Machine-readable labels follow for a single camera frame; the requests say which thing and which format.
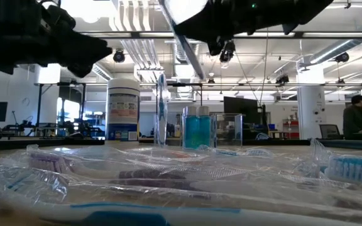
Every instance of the pipe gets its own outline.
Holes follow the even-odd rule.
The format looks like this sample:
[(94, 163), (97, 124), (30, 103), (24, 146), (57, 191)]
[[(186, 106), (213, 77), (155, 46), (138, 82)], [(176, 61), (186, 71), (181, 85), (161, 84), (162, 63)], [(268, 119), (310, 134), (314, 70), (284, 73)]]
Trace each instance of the pipe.
[[(128, 0), (123, 0), (124, 4), (124, 15), (123, 15), (123, 24), (126, 31), (132, 31), (131, 24), (129, 23), (129, 2)], [(136, 40), (128, 40), (126, 41), (130, 50), (133, 51), (133, 53), (136, 53), (134, 56), (138, 59), (138, 61), (142, 62), (144, 65), (144, 68), (149, 68), (149, 63), (145, 57), (145, 54), (140, 49), (139, 43), (136, 42)]]
[[(119, 27), (117, 27), (117, 23), (116, 21), (118, 20), (117, 18), (119, 18), (119, 14), (116, 11), (114, 17), (110, 17), (109, 18), (109, 26), (111, 28), (111, 30), (113, 31), (117, 31), (117, 28), (120, 31), (123, 31), (124, 28), (123, 26), (120, 24)], [(129, 56), (131, 57), (132, 61), (134, 61), (135, 65), (138, 67), (138, 69), (143, 68), (143, 64), (141, 62), (138, 61), (138, 59), (136, 59), (135, 54), (132, 52), (132, 50), (130, 49), (130, 47), (128, 46), (128, 44), (124, 41), (124, 40), (120, 40), (122, 46), (124, 47), (124, 49), (129, 53)]]
[(347, 40), (347, 41), (337, 41), (334, 44), (328, 46), (327, 48), (321, 50), (320, 52), (314, 54), (311, 58), (311, 63), (323, 63), (328, 61), (358, 45), (362, 44), (362, 39), (357, 40)]
[(155, 62), (155, 66), (157, 69), (161, 69), (162, 66), (160, 65), (160, 61), (158, 60), (156, 48), (155, 48), (155, 42), (153, 40), (148, 40), (150, 51), (153, 55), (153, 61)]
[[(143, 27), (145, 27), (145, 30), (150, 31), (150, 25), (149, 25), (149, 2), (148, 1), (142, 1), (142, 8), (143, 8)], [(142, 46), (145, 49), (147, 55), (149, 56), (150, 63), (152, 65), (152, 68), (158, 68), (155, 62), (155, 58), (153, 56), (153, 53), (150, 51), (150, 43), (148, 43), (146, 40), (142, 40)]]
[(174, 60), (181, 64), (188, 64), (187, 62), (187, 55), (185, 54), (185, 51), (182, 49), (180, 43), (176, 42), (173, 45), (174, 50)]
[[(132, 23), (133, 26), (135, 27), (135, 29), (137, 31), (141, 31), (142, 27), (141, 24), (139, 22), (139, 1), (138, 0), (132, 0), (132, 5), (133, 5), (133, 19), (132, 19)], [(148, 60), (146, 59), (145, 53), (143, 52), (143, 50), (140, 48), (140, 44), (138, 40), (134, 40), (134, 47), (136, 49), (136, 51), (140, 54), (142, 61), (146, 62), (145, 67), (149, 68), (149, 64), (148, 64)]]
[[(142, 0), (142, 8), (143, 8), (143, 27), (145, 28), (145, 31), (151, 31), (150, 23), (149, 23), (149, 1), (148, 0)], [(155, 42), (153, 40), (147, 40), (146, 42), (147, 47), (146, 52), (148, 52), (149, 57), (151, 57), (151, 62), (153, 66), (157, 69), (161, 69), (160, 61), (157, 57), (157, 52), (155, 48)]]
[[(114, 11), (114, 16), (109, 18), (109, 26), (113, 31), (124, 31), (123, 24), (121, 23), (121, 13), (120, 10), (117, 10), (116, 5), (119, 6), (119, 3), (115, 2), (116, 0), (112, 0), (112, 6)], [(135, 65), (138, 67), (138, 69), (143, 68), (143, 64), (140, 62), (139, 59), (137, 59), (136, 53), (128, 46), (127, 42), (124, 40), (120, 41), (124, 49), (129, 53), (129, 56), (131, 57), (132, 61), (134, 61)]]

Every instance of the security camera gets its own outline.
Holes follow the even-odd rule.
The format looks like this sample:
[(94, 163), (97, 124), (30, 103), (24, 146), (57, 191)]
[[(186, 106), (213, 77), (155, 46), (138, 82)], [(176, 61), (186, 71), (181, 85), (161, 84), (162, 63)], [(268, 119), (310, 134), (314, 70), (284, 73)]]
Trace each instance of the security camera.
[(233, 58), (235, 51), (236, 51), (236, 45), (234, 44), (234, 41), (228, 41), (226, 45), (224, 45), (224, 49), (220, 54), (220, 62), (222, 63), (229, 62)]
[(341, 63), (341, 62), (346, 63), (346, 62), (349, 61), (349, 59), (350, 59), (349, 54), (346, 53), (346, 52), (344, 52), (344, 53), (340, 54), (339, 56), (337, 56), (337, 57), (334, 59), (334, 61), (336, 61), (336, 62), (338, 62), (338, 63)]
[(117, 49), (114, 57), (112, 58), (116, 63), (122, 63), (125, 61), (124, 50)]

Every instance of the cable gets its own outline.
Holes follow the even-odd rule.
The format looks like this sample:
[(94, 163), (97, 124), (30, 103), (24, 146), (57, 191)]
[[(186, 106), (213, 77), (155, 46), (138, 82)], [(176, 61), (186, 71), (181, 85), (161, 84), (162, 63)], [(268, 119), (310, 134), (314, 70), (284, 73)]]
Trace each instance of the cable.
[(243, 71), (244, 77), (245, 77), (245, 79), (246, 79), (246, 83), (250, 86), (250, 89), (251, 89), (252, 93), (254, 94), (254, 97), (255, 97), (256, 101), (258, 101), (258, 98), (257, 98), (256, 95), (255, 95), (255, 91), (254, 91), (254, 89), (252, 88), (251, 83), (250, 83), (250, 81), (248, 80), (248, 78), (247, 78), (247, 76), (246, 76), (246, 74), (245, 74), (245, 71), (244, 71), (244, 68), (243, 68), (243, 64), (242, 64), (241, 61), (239, 60), (237, 51), (235, 51), (234, 53), (236, 54), (236, 57), (237, 57), (239, 66), (241, 67), (241, 70)]
[(267, 32), (266, 32), (265, 69), (264, 69), (264, 71), (263, 71), (262, 91), (261, 91), (261, 99), (260, 99), (260, 101), (259, 101), (259, 106), (262, 104), (263, 89), (265, 88), (266, 63), (268, 62), (268, 44), (269, 44), (269, 28), (267, 29)]

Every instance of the black robotic arm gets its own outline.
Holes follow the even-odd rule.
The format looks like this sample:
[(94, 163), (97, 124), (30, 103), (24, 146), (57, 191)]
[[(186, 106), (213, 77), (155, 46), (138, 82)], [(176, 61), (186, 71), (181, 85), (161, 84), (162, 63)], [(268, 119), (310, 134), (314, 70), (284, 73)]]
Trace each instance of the black robotic arm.
[(112, 49), (104, 40), (74, 31), (74, 18), (59, 4), (45, 9), (44, 2), (0, 0), (0, 71), (13, 74), (18, 64), (59, 63), (85, 77)]

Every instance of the chair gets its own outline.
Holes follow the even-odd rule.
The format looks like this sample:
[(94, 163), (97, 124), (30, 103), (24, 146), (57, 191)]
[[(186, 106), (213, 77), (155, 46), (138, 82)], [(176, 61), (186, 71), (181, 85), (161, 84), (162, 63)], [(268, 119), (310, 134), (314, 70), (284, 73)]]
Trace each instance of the chair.
[(322, 139), (343, 139), (337, 125), (321, 124), (319, 125), (319, 129), (321, 129)]

